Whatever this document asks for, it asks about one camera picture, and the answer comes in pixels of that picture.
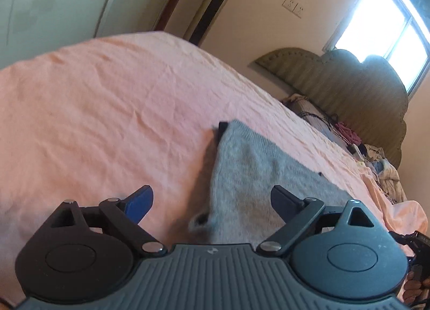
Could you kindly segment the right hand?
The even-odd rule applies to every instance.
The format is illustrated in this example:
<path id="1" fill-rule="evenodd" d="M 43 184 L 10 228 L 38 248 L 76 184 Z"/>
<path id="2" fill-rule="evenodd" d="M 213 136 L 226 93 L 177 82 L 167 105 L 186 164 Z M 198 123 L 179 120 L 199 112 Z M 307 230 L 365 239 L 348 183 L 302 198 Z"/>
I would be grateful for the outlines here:
<path id="1" fill-rule="evenodd" d="M 412 304 L 419 297 L 421 297 L 424 289 L 429 288 L 429 279 L 425 279 L 420 282 L 419 280 L 414 280 L 415 274 L 410 271 L 407 274 L 406 282 L 404 284 L 404 292 L 402 294 L 403 302 L 407 305 Z"/>

